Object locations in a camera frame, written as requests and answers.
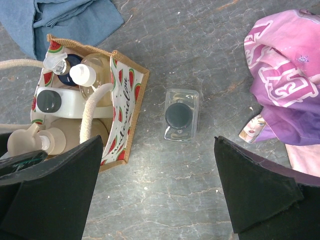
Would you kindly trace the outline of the dark blue orange pump bottle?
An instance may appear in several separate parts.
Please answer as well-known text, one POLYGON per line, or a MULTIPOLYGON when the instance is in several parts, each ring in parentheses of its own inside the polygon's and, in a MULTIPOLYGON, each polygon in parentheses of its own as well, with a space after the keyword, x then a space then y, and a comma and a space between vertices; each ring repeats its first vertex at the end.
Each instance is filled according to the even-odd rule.
POLYGON ((81 63, 83 58, 73 53, 59 53, 49 55, 43 61, 43 66, 58 76, 58 79, 67 86, 77 87, 70 75, 70 69, 81 63))

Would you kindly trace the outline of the clear yellowish bottle white cap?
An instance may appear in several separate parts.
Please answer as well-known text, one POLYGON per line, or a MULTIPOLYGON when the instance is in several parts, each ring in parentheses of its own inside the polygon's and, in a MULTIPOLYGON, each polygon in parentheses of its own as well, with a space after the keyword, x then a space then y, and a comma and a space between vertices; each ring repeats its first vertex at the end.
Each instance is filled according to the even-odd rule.
POLYGON ((110 57, 102 53, 92 53, 71 67, 69 74, 85 100, 99 87, 112 82, 110 57))

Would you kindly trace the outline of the white bottle black cap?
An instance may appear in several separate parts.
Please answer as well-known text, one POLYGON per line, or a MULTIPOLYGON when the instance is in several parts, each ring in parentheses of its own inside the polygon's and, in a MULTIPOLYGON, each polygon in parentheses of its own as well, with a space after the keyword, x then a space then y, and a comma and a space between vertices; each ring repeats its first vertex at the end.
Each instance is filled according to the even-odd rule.
POLYGON ((98 102, 113 89, 110 83, 103 84, 88 99, 78 90, 39 87, 36 92, 36 111, 58 118, 93 119, 112 118, 113 106, 98 107, 98 102))

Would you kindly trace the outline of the clear square bottle black cap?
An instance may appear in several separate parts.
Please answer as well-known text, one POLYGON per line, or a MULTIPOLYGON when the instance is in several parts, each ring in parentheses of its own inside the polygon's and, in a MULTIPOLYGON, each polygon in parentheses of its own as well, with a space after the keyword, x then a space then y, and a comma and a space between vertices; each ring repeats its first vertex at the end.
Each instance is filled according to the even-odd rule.
POLYGON ((165 95, 163 139, 190 144, 194 142, 200 110, 200 94, 196 90, 171 88, 165 95))

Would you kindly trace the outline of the watermelon print jute bag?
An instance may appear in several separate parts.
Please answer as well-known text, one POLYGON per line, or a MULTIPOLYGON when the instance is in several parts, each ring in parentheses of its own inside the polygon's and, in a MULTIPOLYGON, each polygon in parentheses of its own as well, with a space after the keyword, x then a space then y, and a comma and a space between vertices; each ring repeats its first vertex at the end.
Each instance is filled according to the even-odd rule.
MULTIPOLYGON (((111 84, 112 90, 102 97, 97 106, 107 107, 112 105, 113 117, 80 118, 79 145, 93 137, 101 137, 103 149, 99 172, 118 165, 127 164, 150 72, 116 50, 108 52, 91 45, 81 44, 75 40, 58 38, 51 34, 47 35, 47 40, 49 48, 45 54, 45 58, 62 53, 76 54, 82 57, 82 59, 94 53, 101 53, 110 57, 111 83, 108 84, 111 84)), ((56 74, 44 67, 43 61, 13 59, 2 61, 0 64, 1 69, 14 67, 38 67, 41 69, 41 75, 33 94, 30 123, 21 125, 2 124, 0 126, 0 153, 2 155, 8 154, 7 142, 13 131, 34 123, 40 127, 47 128, 58 119, 67 119, 45 115, 36 111, 36 93, 39 87, 80 91, 78 85, 68 86, 63 84, 56 74)))

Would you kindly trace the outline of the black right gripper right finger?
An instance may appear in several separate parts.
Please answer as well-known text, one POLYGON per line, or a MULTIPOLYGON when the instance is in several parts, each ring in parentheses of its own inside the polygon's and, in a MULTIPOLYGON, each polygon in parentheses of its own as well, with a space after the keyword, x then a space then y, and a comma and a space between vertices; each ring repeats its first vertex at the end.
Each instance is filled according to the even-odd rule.
POLYGON ((317 240, 320 179, 254 154, 223 136, 214 156, 234 233, 241 240, 317 240))

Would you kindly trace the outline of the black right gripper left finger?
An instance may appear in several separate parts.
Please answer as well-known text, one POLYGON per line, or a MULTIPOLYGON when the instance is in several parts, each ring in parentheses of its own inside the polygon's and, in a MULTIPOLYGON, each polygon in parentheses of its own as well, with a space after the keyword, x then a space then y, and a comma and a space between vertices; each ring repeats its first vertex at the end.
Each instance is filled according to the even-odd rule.
POLYGON ((2 159, 1 239, 80 240, 102 152, 95 136, 52 158, 37 150, 2 159))

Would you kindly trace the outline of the beige pump bottle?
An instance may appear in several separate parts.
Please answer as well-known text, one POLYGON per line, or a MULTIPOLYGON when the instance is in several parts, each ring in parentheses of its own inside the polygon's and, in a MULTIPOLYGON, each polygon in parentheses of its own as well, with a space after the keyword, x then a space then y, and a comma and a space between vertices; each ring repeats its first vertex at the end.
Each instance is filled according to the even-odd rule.
POLYGON ((80 119, 60 118, 49 127, 43 128, 36 123, 13 131, 7 141, 10 157, 43 150, 49 156, 65 153, 80 144, 80 119))

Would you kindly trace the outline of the pink purple cloth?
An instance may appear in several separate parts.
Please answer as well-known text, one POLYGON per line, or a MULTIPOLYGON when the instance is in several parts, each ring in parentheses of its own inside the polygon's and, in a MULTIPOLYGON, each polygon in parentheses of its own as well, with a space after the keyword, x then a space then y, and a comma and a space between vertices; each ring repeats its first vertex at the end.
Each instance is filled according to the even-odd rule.
POLYGON ((292 169, 320 174, 320 17, 304 9, 258 20, 243 42, 250 91, 262 111, 239 133, 247 143, 278 139, 292 169))

